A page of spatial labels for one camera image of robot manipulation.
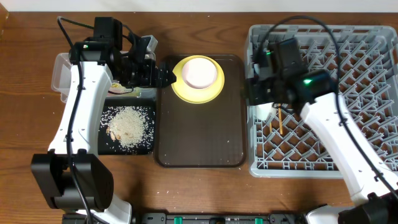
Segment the yellow plate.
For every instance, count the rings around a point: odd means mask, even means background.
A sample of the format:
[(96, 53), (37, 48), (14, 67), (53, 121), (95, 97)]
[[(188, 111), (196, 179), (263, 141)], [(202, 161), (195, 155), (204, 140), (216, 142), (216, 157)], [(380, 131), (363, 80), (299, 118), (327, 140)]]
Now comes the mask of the yellow plate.
[[(182, 79), (182, 68), (185, 63), (187, 63), (190, 59), (194, 58), (206, 58), (214, 63), (217, 69), (217, 79), (212, 84), (212, 86), (205, 89), (194, 89), (188, 86)], [(185, 57), (181, 61), (179, 61), (173, 69), (175, 76), (177, 77), (177, 81), (172, 84), (172, 89), (174, 93), (183, 101), (193, 104), (202, 104), (207, 103), (211, 100), (214, 100), (222, 91), (224, 87), (224, 72), (221, 66), (212, 58), (209, 58), (204, 55), (193, 55), (189, 57)]]

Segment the white paper cup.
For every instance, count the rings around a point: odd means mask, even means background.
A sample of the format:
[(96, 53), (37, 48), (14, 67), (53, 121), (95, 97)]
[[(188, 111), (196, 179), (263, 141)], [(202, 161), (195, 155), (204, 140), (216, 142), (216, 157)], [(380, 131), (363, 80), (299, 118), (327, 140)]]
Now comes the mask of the white paper cup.
[(266, 121), (269, 117), (276, 114), (277, 109), (273, 107), (273, 103), (265, 103), (261, 105), (256, 105), (254, 107), (254, 111), (256, 112), (257, 119)]

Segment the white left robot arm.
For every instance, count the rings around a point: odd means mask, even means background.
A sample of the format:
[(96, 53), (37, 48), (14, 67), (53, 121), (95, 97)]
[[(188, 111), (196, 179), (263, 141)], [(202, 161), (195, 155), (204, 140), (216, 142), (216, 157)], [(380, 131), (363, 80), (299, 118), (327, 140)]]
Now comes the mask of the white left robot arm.
[(118, 41), (83, 41), (69, 54), (71, 80), (57, 133), (30, 165), (48, 206), (89, 223), (131, 223), (132, 205), (114, 194), (112, 173), (98, 159), (98, 130), (113, 81), (128, 87), (164, 88), (175, 81), (155, 64), (156, 39), (147, 35), (121, 53)]

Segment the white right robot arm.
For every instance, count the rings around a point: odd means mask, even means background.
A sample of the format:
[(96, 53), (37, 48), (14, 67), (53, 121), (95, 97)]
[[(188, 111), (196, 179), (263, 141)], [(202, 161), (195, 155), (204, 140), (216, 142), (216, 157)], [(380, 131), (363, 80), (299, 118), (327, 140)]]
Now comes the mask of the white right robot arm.
[(292, 105), (343, 176), (354, 206), (316, 208), (306, 214), (307, 223), (397, 223), (397, 175), (353, 121), (328, 72), (266, 80), (247, 78), (244, 88), (250, 105)]

